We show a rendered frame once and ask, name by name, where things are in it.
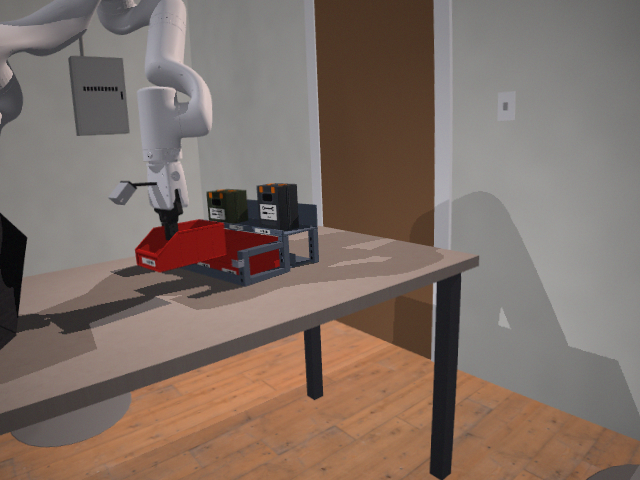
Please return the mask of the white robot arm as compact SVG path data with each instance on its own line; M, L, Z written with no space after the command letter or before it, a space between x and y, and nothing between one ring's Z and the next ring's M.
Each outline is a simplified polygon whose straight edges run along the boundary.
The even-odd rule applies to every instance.
M181 139L205 136L212 127L209 89L181 64L186 33L182 0L141 0L138 5L133 0L54 0L27 17L0 22L0 135L23 107L22 90L7 59L19 52L47 56L64 49L83 36L95 11L117 35L149 26L145 75L159 87L137 91L143 160L177 162L182 159ZM191 101L179 103L177 91Z

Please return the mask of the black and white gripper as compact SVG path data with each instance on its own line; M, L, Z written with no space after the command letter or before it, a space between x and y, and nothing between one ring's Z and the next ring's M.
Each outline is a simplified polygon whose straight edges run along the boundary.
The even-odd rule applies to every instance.
M149 202L163 222L166 240L170 240L178 232L177 221L183 214L182 208L188 206L183 168L180 162L147 163L146 166L148 182L157 182L157 185L148 186Z

